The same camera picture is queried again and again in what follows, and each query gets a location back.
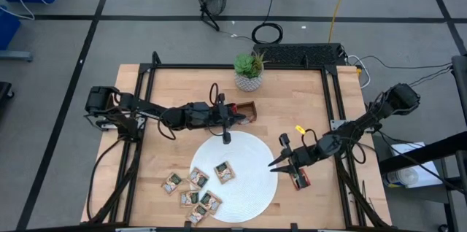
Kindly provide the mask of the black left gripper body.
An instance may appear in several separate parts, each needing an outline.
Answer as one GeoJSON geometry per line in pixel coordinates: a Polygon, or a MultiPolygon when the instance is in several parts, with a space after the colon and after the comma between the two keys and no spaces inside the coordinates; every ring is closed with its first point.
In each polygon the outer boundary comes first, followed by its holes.
{"type": "Polygon", "coordinates": [[[224,104],[225,94],[219,93],[217,95],[213,107],[207,109],[195,109],[196,103],[188,110],[188,128],[190,130],[198,128],[207,128],[213,135],[215,135],[211,127],[221,126],[223,132],[217,136],[221,136],[224,144],[231,143],[231,134],[228,128],[231,126],[230,117],[228,114],[228,107],[224,104]]]}

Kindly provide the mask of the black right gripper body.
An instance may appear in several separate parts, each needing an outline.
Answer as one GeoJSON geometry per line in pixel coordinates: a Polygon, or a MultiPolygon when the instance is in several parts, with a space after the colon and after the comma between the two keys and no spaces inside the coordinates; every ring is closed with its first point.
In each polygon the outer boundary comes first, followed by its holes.
{"type": "Polygon", "coordinates": [[[303,166],[311,166],[317,161],[317,155],[314,152],[314,148],[317,145],[317,135],[316,133],[313,133],[315,144],[313,144],[312,146],[306,146],[304,140],[305,135],[306,134],[301,136],[302,146],[299,148],[295,148],[294,150],[292,150],[290,147],[290,140],[287,134],[281,134],[279,136],[279,142],[283,146],[281,154],[290,154],[292,152],[295,154],[293,164],[287,163],[287,165],[284,166],[295,166],[297,168],[297,173],[302,169],[303,166]]]}

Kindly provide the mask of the wooden three-compartment tray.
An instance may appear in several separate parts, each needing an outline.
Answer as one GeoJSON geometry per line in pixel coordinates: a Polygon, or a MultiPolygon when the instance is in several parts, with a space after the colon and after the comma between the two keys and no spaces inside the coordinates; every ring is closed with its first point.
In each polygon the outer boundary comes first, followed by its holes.
{"type": "Polygon", "coordinates": [[[245,116],[244,119],[239,121],[239,125],[246,125],[254,123],[257,120],[257,110],[255,108],[255,102],[244,102],[236,105],[237,112],[245,116]]]}

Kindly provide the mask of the succulent in patterned grey pot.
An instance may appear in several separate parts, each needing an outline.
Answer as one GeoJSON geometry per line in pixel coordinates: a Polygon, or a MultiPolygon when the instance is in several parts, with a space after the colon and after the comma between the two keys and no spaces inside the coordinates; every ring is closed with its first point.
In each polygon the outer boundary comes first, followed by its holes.
{"type": "Polygon", "coordinates": [[[262,83],[264,64],[264,53],[253,51],[237,55],[234,61],[235,83],[238,89],[244,92],[257,90],[262,83]]]}

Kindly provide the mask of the white round woven placemat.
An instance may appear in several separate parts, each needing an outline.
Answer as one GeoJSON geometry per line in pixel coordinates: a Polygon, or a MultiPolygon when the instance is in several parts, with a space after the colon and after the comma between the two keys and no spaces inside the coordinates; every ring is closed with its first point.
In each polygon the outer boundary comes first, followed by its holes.
{"type": "Polygon", "coordinates": [[[273,154],[258,137],[232,131],[230,144],[220,136],[208,138],[193,156],[190,170],[197,168],[209,176],[200,196],[212,192],[223,202],[213,215],[225,223],[243,223],[260,215],[272,202],[278,176],[270,171],[273,154]],[[228,162],[235,177],[222,183],[215,167],[228,162]]]}

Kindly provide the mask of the black metal stand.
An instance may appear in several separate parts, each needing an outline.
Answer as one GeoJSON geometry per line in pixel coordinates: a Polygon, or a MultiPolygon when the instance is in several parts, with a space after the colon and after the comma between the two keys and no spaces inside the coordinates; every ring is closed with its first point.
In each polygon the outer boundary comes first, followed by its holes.
{"type": "MultiPolygon", "coordinates": [[[[455,78],[464,120],[467,125],[467,53],[452,57],[452,74],[455,78]]],[[[447,224],[440,225],[439,232],[459,232],[455,210],[453,209],[454,198],[452,197],[452,192],[456,188],[463,191],[463,197],[467,205],[467,131],[434,142],[426,147],[388,158],[380,163],[380,170],[383,174],[386,174],[412,166],[421,166],[428,161],[442,159],[451,155],[455,156],[459,175],[441,180],[442,186],[447,192],[447,201],[444,203],[447,224]]]]}

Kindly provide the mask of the blue cart with grey base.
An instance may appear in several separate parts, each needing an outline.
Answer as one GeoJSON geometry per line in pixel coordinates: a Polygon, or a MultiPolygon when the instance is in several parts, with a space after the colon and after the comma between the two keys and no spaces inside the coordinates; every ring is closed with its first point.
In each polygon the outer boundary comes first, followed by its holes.
{"type": "Polygon", "coordinates": [[[0,60],[33,61],[30,52],[7,49],[19,28],[20,21],[18,17],[9,14],[7,8],[0,5],[0,60]]]}

